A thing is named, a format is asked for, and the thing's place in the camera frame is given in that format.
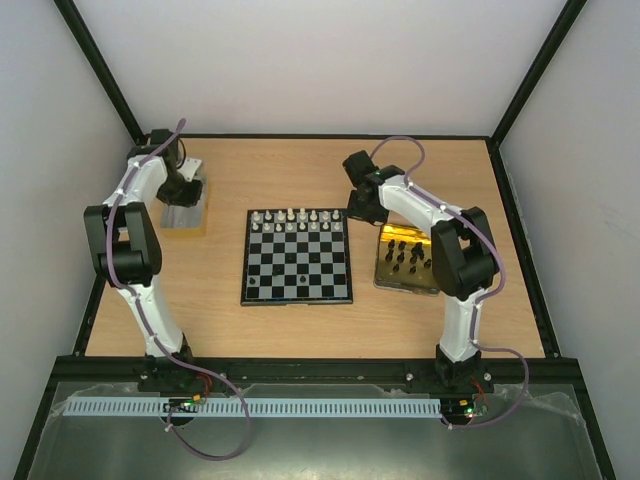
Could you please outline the silver gold tin lid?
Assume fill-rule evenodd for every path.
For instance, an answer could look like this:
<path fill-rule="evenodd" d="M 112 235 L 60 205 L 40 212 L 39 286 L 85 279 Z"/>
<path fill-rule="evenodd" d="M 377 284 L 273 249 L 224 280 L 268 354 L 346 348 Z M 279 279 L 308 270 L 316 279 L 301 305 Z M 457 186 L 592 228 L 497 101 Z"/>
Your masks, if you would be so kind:
<path fill-rule="evenodd" d="M 204 237 L 207 231 L 210 189 L 205 174 L 198 172 L 195 180 L 202 184 L 198 202 L 191 207 L 164 206 L 160 217 L 160 230 L 169 238 Z"/>

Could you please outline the gold tin with black pieces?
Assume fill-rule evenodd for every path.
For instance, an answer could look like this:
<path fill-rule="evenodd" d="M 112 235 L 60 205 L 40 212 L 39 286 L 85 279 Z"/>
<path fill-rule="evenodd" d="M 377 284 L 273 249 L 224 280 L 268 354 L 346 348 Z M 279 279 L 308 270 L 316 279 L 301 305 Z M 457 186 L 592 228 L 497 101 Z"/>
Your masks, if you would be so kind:
<path fill-rule="evenodd" d="M 380 227 L 373 276 L 376 287 L 438 296 L 432 266 L 431 240 L 424 232 L 392 223 Z"/>

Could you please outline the black silver chess board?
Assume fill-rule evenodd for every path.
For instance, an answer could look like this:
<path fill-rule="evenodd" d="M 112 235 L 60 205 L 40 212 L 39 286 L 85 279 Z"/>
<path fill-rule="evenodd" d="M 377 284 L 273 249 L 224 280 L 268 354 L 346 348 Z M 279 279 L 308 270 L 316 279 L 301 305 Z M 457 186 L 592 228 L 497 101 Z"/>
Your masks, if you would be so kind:
<path fill-rule="evenodd" d="M 254 211 L 261 214 L 252 230 Z M 311 263 L 310 253 L 320 262 Z M 296 254 L 295 263 L 286 255 Z M 347 211 L 344 209 L 257 209 L 246 214 L 240 304 L 337 305 L 353 302 Z M 258 284 L 250 287 L 249 277 Z"/>

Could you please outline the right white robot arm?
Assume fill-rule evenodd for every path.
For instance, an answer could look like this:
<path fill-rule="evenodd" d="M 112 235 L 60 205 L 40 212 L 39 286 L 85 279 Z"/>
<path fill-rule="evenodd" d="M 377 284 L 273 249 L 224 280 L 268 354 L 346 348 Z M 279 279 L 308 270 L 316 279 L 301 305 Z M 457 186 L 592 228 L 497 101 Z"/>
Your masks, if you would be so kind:
<path fill-rule="evenodd" d="M 375 224 L 394 212 L 430 240 L 432 276 L 445 295 L 436 379 L 447 391 L 460 390 L 479 368 L 479 320 L 494 276 L 502 269 L 486 214 L 478 207 L 446 203 L 395 165 L 377 167 L 364 150 L 347 157 L 343 169 L 353 186 L 350 217 Z"/>

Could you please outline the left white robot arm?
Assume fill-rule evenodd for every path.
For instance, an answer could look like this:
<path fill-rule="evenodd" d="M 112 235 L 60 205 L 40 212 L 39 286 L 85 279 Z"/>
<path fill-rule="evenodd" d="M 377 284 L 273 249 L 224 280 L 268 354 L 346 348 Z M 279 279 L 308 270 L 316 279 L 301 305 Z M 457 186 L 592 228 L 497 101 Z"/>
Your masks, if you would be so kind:
<path fill-rule="evenodd" d="M 145 144 L 133 147 L 113 193 L 87 207 L 83 219 L 94 270 L 128 304 L 143 334 L 145 355 L 189 368 L 188 340 L 162 291 L 162 250 L 149 214 L 158 200 L 204 218 L 202 161 L 186 154 L 180 138 L 184 124 L 180 120 L 173 131 L 156 129 Z"/>

